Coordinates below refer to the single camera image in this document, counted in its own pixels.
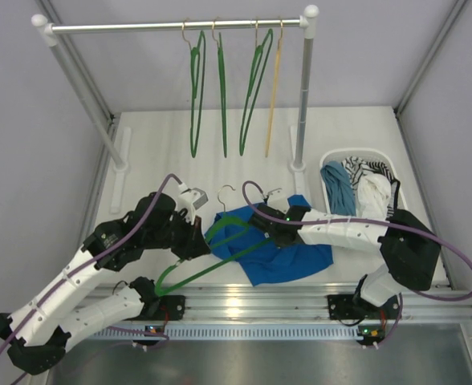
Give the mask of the blue tank top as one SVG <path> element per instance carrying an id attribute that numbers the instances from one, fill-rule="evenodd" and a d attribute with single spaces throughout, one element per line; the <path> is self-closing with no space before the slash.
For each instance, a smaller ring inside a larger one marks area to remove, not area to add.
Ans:
<path id="1" fill-rule="evenodd" d="M 217 213 L 205 236 L 212 247 L 212 254 L 222 260 L 254 245 L 262 245 L 236 259 L 253 286 L 295 281 L 325 270 L 333 264 L 332 247 L 329 245 L 292 245 L 279 248 L 271 241 L 265 242 L 266 235 L 253 226 L 248 230 L 235 224 L 223 228 L 218 226 L 218 222 L 225 216 L 248 222 L 252 214 L 252 209 L 247 206 Z"/>

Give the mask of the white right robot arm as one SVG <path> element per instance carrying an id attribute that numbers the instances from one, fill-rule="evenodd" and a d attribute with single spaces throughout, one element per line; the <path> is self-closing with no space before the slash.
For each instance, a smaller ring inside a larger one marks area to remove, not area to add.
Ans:
<path id="1" fill-rule="evenodd" d="M 441 246 L 424 236 L 430 231 L 411 212 L 398 209 L 387 221 L 322 213 L 292 205 L 285 212 L 260 204 L 249 224 L 278 247 L 330 245 L 380 256 L 382 264 L 359 281 L 355 311 L 372 318 L 404 290 L 431 288 Z"/>

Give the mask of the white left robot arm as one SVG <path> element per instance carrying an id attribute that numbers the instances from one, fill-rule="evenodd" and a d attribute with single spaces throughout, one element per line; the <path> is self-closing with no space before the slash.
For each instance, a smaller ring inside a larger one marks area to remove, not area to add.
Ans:
<path id="1" fill-rule="evenodd" d="M 161 316 L 153 280 L 138 277 L 90 306 L 78 305 L 106 278 L 138 261 L 143 252 L 167 249 L 187 261 L 210 253 L 197 209 L 208 201 L 198 188 L 178 198 L 150 193 L 124 217 L 96 226 L 62 272 L 27 305 L 0 313 L 0 338 L 18 369 L 38 375 L 84 339 L 126 319 Z"/>

